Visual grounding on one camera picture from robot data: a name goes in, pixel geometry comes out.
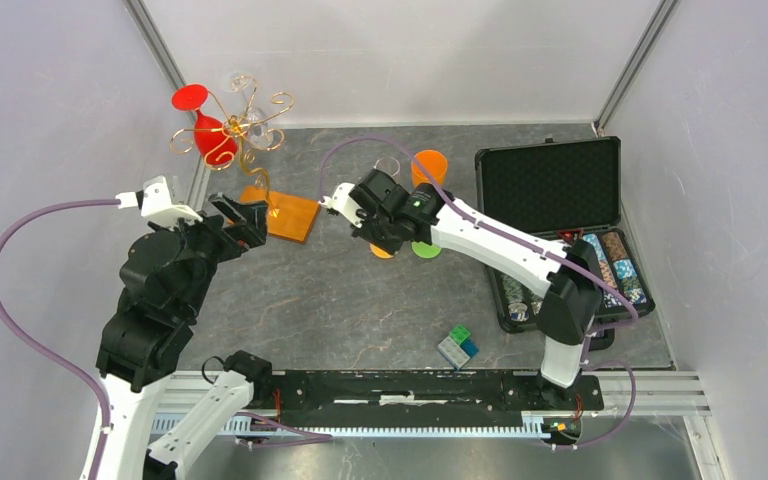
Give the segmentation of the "yellow plastic wine glass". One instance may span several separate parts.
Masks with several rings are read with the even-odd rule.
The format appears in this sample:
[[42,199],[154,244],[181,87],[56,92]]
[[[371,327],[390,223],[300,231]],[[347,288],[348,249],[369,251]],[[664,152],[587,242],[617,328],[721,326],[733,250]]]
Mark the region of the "yellow plastic wine glass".
[[389,260],[395,257],[394,254],[388,253],[384,249],[373,244],[370,244],[370,251],[374,256],[376,256],[379,259]]

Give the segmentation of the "green plastic wine glass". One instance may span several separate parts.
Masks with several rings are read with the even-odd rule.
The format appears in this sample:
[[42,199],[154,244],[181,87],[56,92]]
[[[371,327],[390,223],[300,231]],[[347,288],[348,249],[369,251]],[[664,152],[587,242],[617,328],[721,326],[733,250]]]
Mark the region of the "green plastic wine glass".
[[424,242],[413,242],[411,249],[416,256],[422,259],[433,259],[439,256],[442,251],[440,247]]

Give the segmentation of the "red plastic wine glass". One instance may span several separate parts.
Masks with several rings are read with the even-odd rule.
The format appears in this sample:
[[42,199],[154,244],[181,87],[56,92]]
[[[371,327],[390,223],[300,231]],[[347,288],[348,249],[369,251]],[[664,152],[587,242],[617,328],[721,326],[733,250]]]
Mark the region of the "red plastic wine glass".
[[201,84],[185,85],[173,94],[172,106],[180,111],[194,113],[196,119],[192,127],[182,128],[173,134],[169,147],[180,155],[196,149],[208,169],[219,171],[234,162],[238,144],[223,121],[202,112],[202,107],[209,99],[221,108],[216,96]]

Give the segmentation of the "orange plastic wine glass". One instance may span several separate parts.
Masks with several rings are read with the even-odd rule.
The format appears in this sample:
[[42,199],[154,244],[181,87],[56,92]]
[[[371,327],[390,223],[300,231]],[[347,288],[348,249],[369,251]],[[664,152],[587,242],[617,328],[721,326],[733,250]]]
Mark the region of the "orange plastic wine glass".
[[422,150],[414,155],[411,162],[411,181],[414,187],[434,181],[443,186],[448,173],[448,159],[437,150]]

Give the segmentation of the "clear wine glass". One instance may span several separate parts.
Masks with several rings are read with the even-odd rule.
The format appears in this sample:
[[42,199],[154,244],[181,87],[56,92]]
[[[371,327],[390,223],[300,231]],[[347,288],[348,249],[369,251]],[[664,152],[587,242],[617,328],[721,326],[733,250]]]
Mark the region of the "clear wine glass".
[[239,115],[243,126],[243,138],[254,148],[267,150],[273,142],[273,133],[269,132],[267,115],[257,105],[258,82],[248,75],[236,75],[230,81],[232,92],[242,96],[244,109]]

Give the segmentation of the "clear champagne flute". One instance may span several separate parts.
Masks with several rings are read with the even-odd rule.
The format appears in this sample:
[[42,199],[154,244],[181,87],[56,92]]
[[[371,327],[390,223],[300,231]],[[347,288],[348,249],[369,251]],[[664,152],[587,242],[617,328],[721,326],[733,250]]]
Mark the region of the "clear champagne flute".
[[374,168],[386,173],[391,178],[399,181],[401,178],[401,162],[394,157],[382,157],[374,163]]

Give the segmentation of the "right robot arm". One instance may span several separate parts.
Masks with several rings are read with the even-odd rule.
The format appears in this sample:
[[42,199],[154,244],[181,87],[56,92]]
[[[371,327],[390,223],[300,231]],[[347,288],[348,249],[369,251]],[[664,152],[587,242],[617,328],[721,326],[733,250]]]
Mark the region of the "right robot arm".
[[356,184],[340,184],[324,204],[348,220],[353,236],[389,254],[406,242],[430,243],[478,260],[541,297],[536,322],[545,343],[538,396],[551,408],[577,396],[585,336],[602,299],[599,262],[590,244],[564,246],[534,237],[439,186],[422,183],[407,191],[377,169]]

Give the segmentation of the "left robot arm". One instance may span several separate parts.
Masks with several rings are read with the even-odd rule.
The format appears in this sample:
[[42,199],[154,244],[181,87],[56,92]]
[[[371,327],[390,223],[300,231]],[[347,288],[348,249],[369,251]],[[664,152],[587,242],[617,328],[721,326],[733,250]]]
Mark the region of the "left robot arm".
[[209,438],[194,422],[182,423],[183,445],[151,447],[150,427],[179,357],[193,336],[218,266],[266,241],[269,207],[239,203],[223,194],[208,216],[147,189],[120,195],[137,206],[150,228],[130,247],[119,271],[123,290],[102,329],[96,360],[98,435],[86,479],[180,479],[186,456]]

